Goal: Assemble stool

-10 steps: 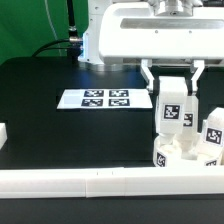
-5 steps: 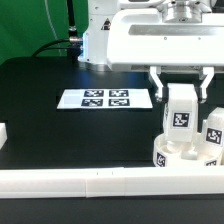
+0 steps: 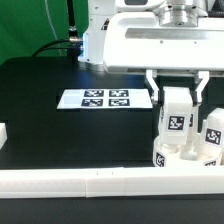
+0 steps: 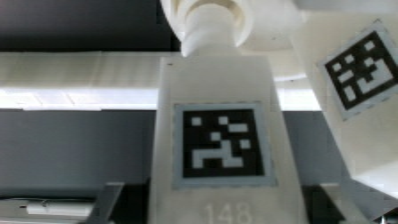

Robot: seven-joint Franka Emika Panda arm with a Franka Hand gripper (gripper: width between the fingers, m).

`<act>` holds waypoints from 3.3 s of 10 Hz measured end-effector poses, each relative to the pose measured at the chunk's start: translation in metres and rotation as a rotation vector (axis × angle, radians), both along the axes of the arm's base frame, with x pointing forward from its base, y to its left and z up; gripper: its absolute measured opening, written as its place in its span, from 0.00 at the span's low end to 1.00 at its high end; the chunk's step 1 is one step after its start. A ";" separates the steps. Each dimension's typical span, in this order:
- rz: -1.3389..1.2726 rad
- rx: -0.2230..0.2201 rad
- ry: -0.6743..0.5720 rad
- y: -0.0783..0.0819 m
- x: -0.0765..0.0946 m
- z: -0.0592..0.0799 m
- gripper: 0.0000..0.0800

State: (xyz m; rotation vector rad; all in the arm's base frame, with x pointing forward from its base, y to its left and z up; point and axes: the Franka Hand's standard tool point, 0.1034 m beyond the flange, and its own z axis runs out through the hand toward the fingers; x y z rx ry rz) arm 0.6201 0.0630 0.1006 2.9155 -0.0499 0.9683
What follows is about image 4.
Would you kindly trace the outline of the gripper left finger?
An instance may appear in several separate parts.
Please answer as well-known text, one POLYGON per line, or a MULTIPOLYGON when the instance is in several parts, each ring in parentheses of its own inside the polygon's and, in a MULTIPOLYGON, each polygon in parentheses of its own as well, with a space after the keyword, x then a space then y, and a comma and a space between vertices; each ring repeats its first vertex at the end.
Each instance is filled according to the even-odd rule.
POLYGON ((0 224, 111 224, 123 188, 107 183, 95 199, 0 199, 0 224))

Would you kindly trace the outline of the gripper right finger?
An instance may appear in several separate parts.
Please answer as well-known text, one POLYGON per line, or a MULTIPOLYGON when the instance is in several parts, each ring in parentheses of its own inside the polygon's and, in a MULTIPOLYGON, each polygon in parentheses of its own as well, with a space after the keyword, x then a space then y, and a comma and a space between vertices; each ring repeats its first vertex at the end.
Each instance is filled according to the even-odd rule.
POLYGON ((344 215, 338 224, 398 224, 398 199, 358 181, 326 182, 322 190, 344 215))

